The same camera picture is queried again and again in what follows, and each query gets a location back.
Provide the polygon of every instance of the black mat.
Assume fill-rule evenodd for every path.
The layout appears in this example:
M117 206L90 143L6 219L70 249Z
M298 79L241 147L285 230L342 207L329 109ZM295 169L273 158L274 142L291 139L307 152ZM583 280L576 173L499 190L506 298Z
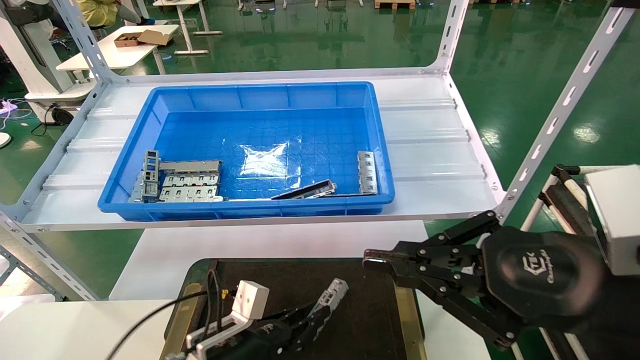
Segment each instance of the black mat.
M184 285L205 283L210 264L210 259L195 263ZM406 359L393 281L387 275L365 273L361 259L225 260L218 263L217 269L223 288L235 288L240 280L268 287L265 316L315 302L334 277L347 282L347 295L316 342L305 351L294 353L292 359ZM225 315L231 304L225 302Z

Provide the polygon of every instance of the yellow jacket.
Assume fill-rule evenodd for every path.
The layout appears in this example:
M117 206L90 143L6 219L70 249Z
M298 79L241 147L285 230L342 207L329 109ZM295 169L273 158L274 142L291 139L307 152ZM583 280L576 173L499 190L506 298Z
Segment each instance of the yellow jacket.
M115 0L76 0L89 26L110 26L116 22Z

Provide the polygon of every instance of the blue crate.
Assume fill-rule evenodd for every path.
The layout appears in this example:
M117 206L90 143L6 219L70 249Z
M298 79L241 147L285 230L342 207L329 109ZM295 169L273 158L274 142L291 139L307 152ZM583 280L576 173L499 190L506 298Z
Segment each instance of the blue crate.
M147 149L161 161L222 160L218 195L230 200L270 198L325 179L336 193L359 193L357 153L372 151L378 194L129 204ZM171 86L149 94L98 208L130 221L370 215L394 196L371 83Z

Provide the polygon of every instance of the white metal shelf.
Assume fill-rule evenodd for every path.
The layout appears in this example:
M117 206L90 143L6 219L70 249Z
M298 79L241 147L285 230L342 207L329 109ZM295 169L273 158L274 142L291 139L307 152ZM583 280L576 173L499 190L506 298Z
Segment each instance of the white metal shelf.
M308 73L309 78L301 76L286 82L319 81L316 71ZM380 215L126 222L116 214L101 212L97 202L113 164L148 93L158 86L129 83L109 85L87 114L77 136L69 142L66 154L44 181L42 191L22 221L22 228L28 232L427 220L466 217L494 208L501 201L504 192L502 186L496 184L497 174L462 100L454 100L457 92L453 92L450 79L437 74L321 78L321 81L363 80L370 81L376 89L396 188L394 202ZM164 85L226 83L230 82L178 80Z

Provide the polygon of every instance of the power strip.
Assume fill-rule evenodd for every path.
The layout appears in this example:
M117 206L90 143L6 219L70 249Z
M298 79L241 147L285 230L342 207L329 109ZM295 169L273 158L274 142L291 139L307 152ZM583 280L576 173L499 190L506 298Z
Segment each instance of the power strip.
M0 101L0 103L2 103L2 108L0 108L0 116L2 115L6 115L8 113L10 113L13 110L16 110L18 108L17 105L14 105L8 101Z

